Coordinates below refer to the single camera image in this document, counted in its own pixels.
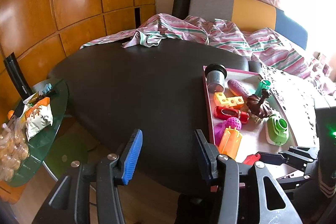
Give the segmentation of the white embroidered floral tablecloth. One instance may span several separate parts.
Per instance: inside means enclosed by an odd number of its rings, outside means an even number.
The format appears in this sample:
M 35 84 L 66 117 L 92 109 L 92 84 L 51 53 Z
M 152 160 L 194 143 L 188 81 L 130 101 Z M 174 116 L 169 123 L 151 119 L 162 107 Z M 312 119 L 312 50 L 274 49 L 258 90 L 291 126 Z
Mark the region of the white embroidered floral tablecloth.
M 281 70 L 260 65 L 261 76 L 271 82 L 270 89 L 289 122 L 296 145 L 319 148 L 315 100 L 322 98 L 307 80 Z

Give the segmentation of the orange yellow block toy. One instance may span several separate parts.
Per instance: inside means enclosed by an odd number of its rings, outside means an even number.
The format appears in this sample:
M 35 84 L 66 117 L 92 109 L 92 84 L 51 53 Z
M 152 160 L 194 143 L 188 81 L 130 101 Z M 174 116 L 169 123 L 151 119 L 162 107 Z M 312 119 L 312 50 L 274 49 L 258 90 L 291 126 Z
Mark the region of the orange yellow block toy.
M 216 106 L 228 107 L 232 109 L 240 109 L 245 104 L 241 96 L 226 97 L 223 92 L 214 93 L 214 103 Z

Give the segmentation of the green plastic cup toy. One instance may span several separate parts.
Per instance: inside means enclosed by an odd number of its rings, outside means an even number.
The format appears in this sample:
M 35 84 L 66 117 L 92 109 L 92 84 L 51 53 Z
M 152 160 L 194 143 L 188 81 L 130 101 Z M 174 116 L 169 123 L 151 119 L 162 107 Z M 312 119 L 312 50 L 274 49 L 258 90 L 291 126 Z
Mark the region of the green plastic cup toy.
M 259 85 L 258 85 L 258 87 L 255 91 L 255 95 L 257 95 L 259 98 L 261 98 L 262 97 L 262 90 L 263 89 L 269 90 L 270 86 L 271 86 L 271 82 L 269 80 L 262 79 L 259 82 Z

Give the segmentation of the white orange snack bag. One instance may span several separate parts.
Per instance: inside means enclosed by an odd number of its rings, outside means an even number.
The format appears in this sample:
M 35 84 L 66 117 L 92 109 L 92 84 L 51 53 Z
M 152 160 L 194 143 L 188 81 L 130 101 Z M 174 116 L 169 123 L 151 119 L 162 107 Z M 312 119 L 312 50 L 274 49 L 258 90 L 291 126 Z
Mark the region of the white orange snack bag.
M 42 129 L 53 124 L 50 98 L 36 92 L 24 100 L 23 104 L 19 124 L 26 132 L 27 141 L 30 141 Z

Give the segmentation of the dark brown plastic toy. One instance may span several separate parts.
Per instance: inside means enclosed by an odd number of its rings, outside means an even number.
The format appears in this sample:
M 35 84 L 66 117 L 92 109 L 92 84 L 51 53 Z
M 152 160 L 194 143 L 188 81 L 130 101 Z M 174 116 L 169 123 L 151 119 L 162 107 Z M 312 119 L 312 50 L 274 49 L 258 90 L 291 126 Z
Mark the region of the dark brown plastic toy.
M 272 114 L 272 109 L 266 101 L 270 97 L 270 92 L 266 89 L 261 90 L 261 97 L 252 94 L 246 100 L 246 105 L 250 112 L 260 119 L 268 118 Z

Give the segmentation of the red glossy cylinder case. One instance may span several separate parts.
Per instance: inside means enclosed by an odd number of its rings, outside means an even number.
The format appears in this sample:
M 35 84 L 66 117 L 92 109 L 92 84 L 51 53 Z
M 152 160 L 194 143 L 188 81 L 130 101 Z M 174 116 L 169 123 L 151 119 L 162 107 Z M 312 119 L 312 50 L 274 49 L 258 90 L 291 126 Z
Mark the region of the red glossy cylinder case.
M 228 118 L 237 118 L 242 124 L 247 124 L 249 114 L 239 109 L 216 106 L 214 108 L 214 117 L 226 121 Z

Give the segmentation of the purple oval toy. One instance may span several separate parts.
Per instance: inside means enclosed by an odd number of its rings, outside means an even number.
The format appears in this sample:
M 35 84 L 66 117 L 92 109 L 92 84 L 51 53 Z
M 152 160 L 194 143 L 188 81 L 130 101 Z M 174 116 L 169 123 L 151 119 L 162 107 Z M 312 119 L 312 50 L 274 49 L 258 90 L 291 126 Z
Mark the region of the purple oval toy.
M 227 81 L 227 85 L 233 95 L 235 95 L 236 97 L 242 97 L 243 100 L 245 101 L 249 96 L 252 95 L 250 91 L 247 88 L 245 88 L 243 84 L 238 80 L 229 79 Z

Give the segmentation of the red plastic block toy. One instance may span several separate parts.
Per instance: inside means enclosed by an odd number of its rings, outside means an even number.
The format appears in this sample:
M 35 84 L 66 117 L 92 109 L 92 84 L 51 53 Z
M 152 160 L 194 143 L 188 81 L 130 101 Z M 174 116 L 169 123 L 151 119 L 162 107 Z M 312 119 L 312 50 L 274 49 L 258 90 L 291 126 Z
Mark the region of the red plastic block toy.
M 245 165 L 254 165 L 255 162 L 259 161 L 261 155 L 259 153 L 248 155 L 246 159 L 243 161 Z

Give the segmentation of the multicolour sofa backrest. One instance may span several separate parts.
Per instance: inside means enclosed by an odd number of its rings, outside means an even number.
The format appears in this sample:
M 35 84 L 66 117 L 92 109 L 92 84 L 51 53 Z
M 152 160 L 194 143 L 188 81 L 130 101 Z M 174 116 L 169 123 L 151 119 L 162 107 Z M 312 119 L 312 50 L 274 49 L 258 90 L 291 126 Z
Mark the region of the multicolour sofa backrest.
M 242 31 L 271 28 L 302 49 L 307 46 L 307 31 L 285 12 L 257 0 L 190 0 L 189 14 L 207 21 L 229 20 Z

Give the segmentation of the green plastic bottle toy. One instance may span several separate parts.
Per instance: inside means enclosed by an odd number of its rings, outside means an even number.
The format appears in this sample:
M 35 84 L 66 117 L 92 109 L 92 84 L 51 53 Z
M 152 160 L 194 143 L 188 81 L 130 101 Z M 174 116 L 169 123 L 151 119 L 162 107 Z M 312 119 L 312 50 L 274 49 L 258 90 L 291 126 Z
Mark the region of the green plastic bottle toy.
M 282 146 L 289 139 L 288 122 L 278 114 L 272 114 L 268 118 L 265 131 L 269 144 Z

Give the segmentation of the striped pink bed sheet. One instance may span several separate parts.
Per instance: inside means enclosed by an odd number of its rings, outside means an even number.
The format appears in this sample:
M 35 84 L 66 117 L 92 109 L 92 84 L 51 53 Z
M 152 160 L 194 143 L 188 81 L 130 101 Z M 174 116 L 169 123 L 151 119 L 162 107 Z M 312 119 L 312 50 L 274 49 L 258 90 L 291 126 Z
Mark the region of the striped pink bed sheet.
M 329 79 L 330 67 L 309 56 L 285 36 L 271 28 L 255 32 L 241 31 L 231 21 L 212 22 L 198 16 L 181 20 L 169 14 L 157 14 L 139 28 L 120 31 L 83 44 L 83 47 L 125 40 L 123 47 L 157 47 L 163 39 L 179 39 L 235 53 L 251 61 L 261 61 L 286 73 L 316 81 Z

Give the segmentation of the black tube on side table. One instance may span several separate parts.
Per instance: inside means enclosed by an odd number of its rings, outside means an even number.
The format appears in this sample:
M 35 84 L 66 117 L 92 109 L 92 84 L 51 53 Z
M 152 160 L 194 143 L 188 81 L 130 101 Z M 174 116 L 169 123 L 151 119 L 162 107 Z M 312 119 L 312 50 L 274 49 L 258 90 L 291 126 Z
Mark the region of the black tube on side table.
M 12 52 L 10 55 L 8 55 L 4 59 L 3 63 L 21 99 L 24 101 L 25 99 L 29 98 L 33 92 L 21 71 L 17 58 L 15 57 L 15 53 Z

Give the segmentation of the clear bag of snacks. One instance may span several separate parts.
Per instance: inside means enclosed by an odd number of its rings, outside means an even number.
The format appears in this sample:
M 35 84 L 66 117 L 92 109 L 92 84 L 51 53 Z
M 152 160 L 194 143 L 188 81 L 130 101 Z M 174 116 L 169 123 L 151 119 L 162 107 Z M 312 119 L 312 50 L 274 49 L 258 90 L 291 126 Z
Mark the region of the clear bag of snacks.
M 11 181 L 30 153 L 26 141 L 25 127 L 13 115 L 1 125 L 1 180 Z

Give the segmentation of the orange plastic crown toy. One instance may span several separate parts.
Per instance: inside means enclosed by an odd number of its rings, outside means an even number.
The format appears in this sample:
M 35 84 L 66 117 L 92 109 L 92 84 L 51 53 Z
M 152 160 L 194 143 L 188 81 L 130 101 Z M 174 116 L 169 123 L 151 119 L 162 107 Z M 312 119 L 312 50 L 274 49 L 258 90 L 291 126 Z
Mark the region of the orange plastic crown toy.
M 231 126 L 225 128 L 218 147 L 219 153 L 227 155 L 231 159 L 236 159 L 242 137 L 242 134 L 236 128 Z

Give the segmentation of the green glass side table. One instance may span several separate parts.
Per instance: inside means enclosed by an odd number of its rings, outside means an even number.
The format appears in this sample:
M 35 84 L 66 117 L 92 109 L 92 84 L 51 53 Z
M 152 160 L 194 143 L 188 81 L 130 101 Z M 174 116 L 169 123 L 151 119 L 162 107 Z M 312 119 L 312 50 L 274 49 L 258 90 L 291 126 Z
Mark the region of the green glass side table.
M 41 166 L 57 180 L 73 161 L 88 162 L 88 148 L 79 134 L 59 134 L 67 116 L 69 91 L 66 82 L 61 79 L 47 79 L 34 85 L 32 91 L 39 92 L 47 86 L 51 87 L 47 97 L 50 98 L 53 122 L 28 140 L 29 157 L 22 161 L 20 168 L 7 182 L 11 187 L 23 186 L 29 182 Z

